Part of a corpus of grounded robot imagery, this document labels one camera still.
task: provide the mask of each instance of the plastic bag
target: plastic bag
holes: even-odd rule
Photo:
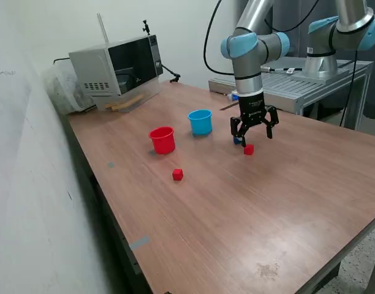
[[[60,114],[83,111],[94,105],[81,90],[70,59],[56,61],[44,74],[46,92]]]

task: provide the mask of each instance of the blue cup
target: blue cup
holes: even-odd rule
[[[200,109],[188,115],[193,135],[208,135],[212,132],[212,111]]]

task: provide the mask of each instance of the red cup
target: red cup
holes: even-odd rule
[[[172,127],[158,127],[150,132],[155,152],[158,154],[168,154],[174,151],[174,129]]]

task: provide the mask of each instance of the floor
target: floor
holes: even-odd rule
[[[327,120],[340,124],[341,115]],[[363,117],[360,131],[375,135],[375,119]],[[329,282],[318,294],[359,294],[367,287],[375,263],[375,230],[372,231],[341,262],[339,276]]]

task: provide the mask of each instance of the robotic arm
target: robotic arm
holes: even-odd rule
[[[285,56],[290,48],[287,35],[277,32],[257,36],[259,25],[267,16],[275,0],[250,0],[232,36],[221,43],[223,57],[231,59],[239,97],[241,116],[231,118],[231,134],[242,139],[250,127],[267,125],[267,136],[272,138],[272,127],[279,123],[275,107],[265,106],[261,65]],[[270,113],[271,121],[265,119]]]
[[[285,56],[287,35],[257,36],[256,31],[275,0],[249,0],[232,36],[221,43],[223,57],[231,59],[239,97],[240,117],[231,118],[231,134],[241,138],[250,127],[264,123],[267,136],[279,123],[275,107],[265,106],[261,65]],[[337,49],[367,50],[375,44],[375,16],[366,0],[336,0],[338,17],[315,21],[309,27],[308,58],[304,74],[312,77],[337,74]],[[265,119],[270,113],[271,121]]]

